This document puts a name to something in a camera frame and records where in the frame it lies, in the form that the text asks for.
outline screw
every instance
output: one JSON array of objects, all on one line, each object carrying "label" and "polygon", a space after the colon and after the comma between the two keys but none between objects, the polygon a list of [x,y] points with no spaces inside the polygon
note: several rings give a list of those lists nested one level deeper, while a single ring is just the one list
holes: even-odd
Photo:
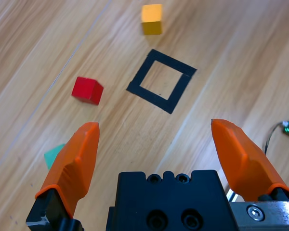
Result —
[{"label": "screw", "polygon": [[263,221],[264,220],[264,213],[256,206],[249,206],[247,208],[247,214],[254,219],[255,221]]}]

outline bolt hole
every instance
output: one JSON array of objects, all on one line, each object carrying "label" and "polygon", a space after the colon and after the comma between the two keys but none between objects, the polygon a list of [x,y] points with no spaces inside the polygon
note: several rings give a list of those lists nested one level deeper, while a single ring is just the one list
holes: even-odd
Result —
[{"label": "bolt hole", "polygon": [[161,182],[162,179],[158,174],[152,174],[148,177],[148,182],[151,182],[152,184],[156,184]]},{"label": "bolt hole", "polygon": [[180,183],[186,184],[189,182],[189,177],[188,175],[181,173],[176,177],[176,180]]},{"label": "bolt hole", "polygon": [[146,222],[150,230],[163,231],[167,227],[168,219],[161,210],[153,210],[149,213]]},{"label": "bolt hole", "polygon": [[189,230],[200,230],[203,225],[202,216],[194,209],[187,209],[182,213],[181,221]]}]

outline cube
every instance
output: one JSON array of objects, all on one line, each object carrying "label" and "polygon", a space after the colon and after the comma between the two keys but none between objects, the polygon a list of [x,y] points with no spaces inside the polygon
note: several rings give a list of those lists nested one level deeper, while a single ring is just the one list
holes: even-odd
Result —
[{"label": "cube", "polygon": [[51,149],[50,151],[44,154],[44,158],[45,158],[45,162],[47,164],[48,170],[50,170],[58,153],[61,151],[61,149],[63,149],[64,146],[65,144],[61,144],[58,147],[55,147],[54,149]]},{"label": "cube", "polygon": [[103,89],[102,85],[95,79],[77,77],[72,96],[82,102],[98,105]]},{"label": "cube", "polygon": [[144,5],[141,12],[144,35],[162,33],[162,4]]}]

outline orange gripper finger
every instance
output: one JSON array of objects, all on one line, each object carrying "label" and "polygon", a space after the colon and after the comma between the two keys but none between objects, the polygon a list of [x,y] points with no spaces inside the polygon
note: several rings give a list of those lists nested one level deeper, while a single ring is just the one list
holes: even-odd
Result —
[{"label": "orange gripper finger", "polygon": [[81,126],[58,153],[35,198],[49,189],[56,189],[67,213],[73,218],[78,200],[89,190],[99,138],[98,123]]},{"label": "orange gripper finger", "polygon": [[245,201],[257,201],[276,187],[289,192],[262,150],[243,130],[223,119],[211,123],[218,158],[230,188]]}]

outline yellow cube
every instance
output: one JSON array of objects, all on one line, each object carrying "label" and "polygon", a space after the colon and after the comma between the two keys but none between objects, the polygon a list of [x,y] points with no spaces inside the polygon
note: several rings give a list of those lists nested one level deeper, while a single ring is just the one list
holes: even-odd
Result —
[{"label": "yellow cube", "polygon": [[162,33],[162,4],[144,5],[141,12],[144,35]]}]

